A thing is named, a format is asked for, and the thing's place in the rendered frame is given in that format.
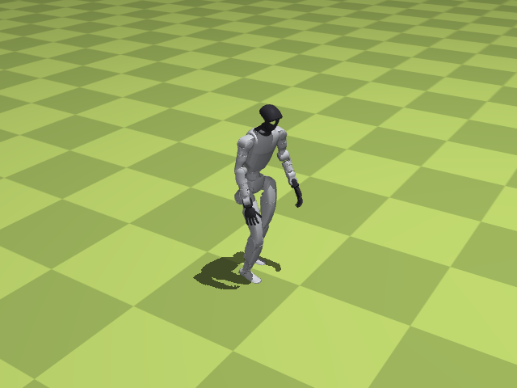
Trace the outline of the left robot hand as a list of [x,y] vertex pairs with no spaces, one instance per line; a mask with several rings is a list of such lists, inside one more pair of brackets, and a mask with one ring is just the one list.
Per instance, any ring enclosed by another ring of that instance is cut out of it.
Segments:
[[295,189],[295,193],[296,193],[296,196],[297,196],[297,204],[295,204],[295,206],[297,208],[299,208],[302,203],[303,203],[303,200],[302,200],[302,194],[301,194],[301,190],[299,189],[299,184],[297,183],[296,179],[292,179],[292,188]]

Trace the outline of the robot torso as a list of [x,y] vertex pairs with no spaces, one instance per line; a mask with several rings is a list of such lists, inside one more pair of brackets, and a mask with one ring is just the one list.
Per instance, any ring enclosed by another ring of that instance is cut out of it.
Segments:
[[260,133],[265,132],[262,130],[254,131],[255,128],[252,128],[247,133],[254,137],[254,144],[252,149],[249,150],[247,160],[243,165],[247,169],[245,178],[253,194],[259,192],[264,187],[264,175],[259,172],[269,163],[280,138],[277,129],[271,131],[270,136],[263,136]]

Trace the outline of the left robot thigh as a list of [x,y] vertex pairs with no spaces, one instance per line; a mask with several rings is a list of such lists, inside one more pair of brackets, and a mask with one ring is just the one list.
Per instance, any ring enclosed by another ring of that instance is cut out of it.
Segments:
[[263,229],[265,229],[271,222],[275,212],[277,197],[275,180],[272,177],[266,175],[264,175],[264,179],[264,187],[262,188],[264,192],[262,193],[262,196],[260,196],[260,209]]

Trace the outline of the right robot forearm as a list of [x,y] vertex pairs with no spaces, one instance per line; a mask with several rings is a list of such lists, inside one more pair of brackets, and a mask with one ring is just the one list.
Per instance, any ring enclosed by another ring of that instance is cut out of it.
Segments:
[[250,191],[248,190],[249,187],[248,187],[248,184],[247,184],[247,179],[245,178],[245,172],[243,169],[239,168],[236,170],[236,182],[237,182],[237,185],[239,187],[239,191],[241,191],[241,197],[242,197],[242,200],[243,200],[243,204],[246,206],[246,205],[251,205],[250,203]]

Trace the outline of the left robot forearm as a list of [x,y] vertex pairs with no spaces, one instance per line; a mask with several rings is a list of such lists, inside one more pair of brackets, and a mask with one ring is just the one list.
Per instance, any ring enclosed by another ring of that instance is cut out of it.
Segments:
[[[288,153],[288,155],[289,155],[289,153]],[[298,182],[298,179],[295,176],[295,171],[293,170],[293,167],[292,167],[292,161],[291,161],[290,155],[289,155],[289,159],[282,163],[282,166],[283,166],[285,174],[288,178],[288,183],[292,186],[292,179],[296,179],[296,181]]]

